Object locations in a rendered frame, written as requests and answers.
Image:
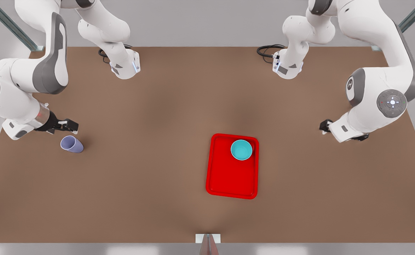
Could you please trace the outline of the purple cup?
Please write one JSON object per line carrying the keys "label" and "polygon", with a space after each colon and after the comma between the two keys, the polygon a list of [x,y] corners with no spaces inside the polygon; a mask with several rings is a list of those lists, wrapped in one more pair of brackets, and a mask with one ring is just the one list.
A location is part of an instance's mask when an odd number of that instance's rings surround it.
{"label": "purple cup", "polygon": [[60,141],[60,147],[63,150],[73,153],[81,153],[84,150],[83,144],[76,137],[73,136],[65,136]]}

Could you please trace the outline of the teal bowl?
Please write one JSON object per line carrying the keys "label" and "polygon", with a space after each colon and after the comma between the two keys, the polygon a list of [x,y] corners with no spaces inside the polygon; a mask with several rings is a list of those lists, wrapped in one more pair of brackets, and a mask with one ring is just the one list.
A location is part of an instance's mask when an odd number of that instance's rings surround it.
{"label": "teal bowl", "polygon": [[246,140],[236,140],[231,144],[230,151],[235,159],[245,161],[251,157],[253,148]]}

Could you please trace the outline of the red tray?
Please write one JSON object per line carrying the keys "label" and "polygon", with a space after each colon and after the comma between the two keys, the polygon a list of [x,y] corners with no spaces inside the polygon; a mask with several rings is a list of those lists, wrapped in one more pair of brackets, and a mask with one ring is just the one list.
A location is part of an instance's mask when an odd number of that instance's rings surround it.
{"label": "red tray", "polygon": [[[230,151],[236,140],[248,141],[253,153],[245,161],[235,159]],[[259,141],[254,137],[214,134],[209,147],[206,191],[211,195],[254,199],[259,183]]]}

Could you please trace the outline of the silver frame post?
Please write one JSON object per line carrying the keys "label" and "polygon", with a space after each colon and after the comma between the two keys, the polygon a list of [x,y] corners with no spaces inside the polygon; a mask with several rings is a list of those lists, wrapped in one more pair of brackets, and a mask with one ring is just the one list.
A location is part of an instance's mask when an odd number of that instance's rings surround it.
{"label": "silver frame post", "polygon": [[32,52],[43,51],[44,46],[36,45],[36,43],[13,21],[2,8],[0,8],[0,22],[29,50]]}
{"label": "silver frame post", "polygon": [[379,0],[384,12],[399,26],[415,52],[415,0]]}
{"label": "silver frame post", "polygon": [[217,244],[220,242],[220,234],[195,234],[195,243],[201,244],[199,255],[219,255]]}

